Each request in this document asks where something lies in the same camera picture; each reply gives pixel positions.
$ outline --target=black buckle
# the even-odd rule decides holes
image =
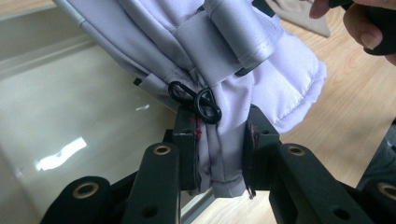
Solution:
[[[187,93],[187,97],[181,96],[180,89]],[[168,92],[172,99],[185,105],[206,123],[216,124],[221,120],[221,109],[216,105],[213,92],[209,88],[204,88],[196,93],[192,89],[181,84],[181,82],[173,81],[169,84]]]

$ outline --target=black controller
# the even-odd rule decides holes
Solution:
[[[329,7],[350,5],[351,0],[329,0]],[[372,55],[389,55],[396,53],[396,10],[369,7],[369,20],[382,32],[382,42],[375,49],[364,49]]]

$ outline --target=wooden surface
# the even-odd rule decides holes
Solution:
[[[382,57],[365,54],[347,34],[344,11],[327,16],[330,38],[287,22],[328,67],[328,79],[318,102],[304,121],[281,137],[284,143],[310,148],[334,177],[356,187],[379,143],[396,116],[396,67]],[[254,200],[245,194],[216,199],[194,223],[275,223],[268,192]]]
[[[51,0],[1,0],[0,17],[53,5]]]

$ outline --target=human hand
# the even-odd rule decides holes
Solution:
[[[354,4],[344,15],[344,25],[349,34],[367,49],[374,49],[382,41],[381,31],[367,18],[368,7],[383,7],[396,10],[396,0],[354,0]],[[315,0],[309,16],[317,19],[329,11],[329,0]],[[396,65],[396,54],[385,56]]]

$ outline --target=bag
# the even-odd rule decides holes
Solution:
[[[242,195],[250,105],[285,133],[303,120],[326,78],[325,65],[283,30],[263,1],[253,4],[264,6],[266,14],[248,0],[54,2],[138,78],[141,89],[173,110],[183,102],[169,96],[171,83],[180,97],[188,97],[186,90],[212,95],[211,100],[189,98],[195,105],[216,107],[203,113],[207,122],[199,123],[201,183],[192,193],[212,187],[215,197]]]

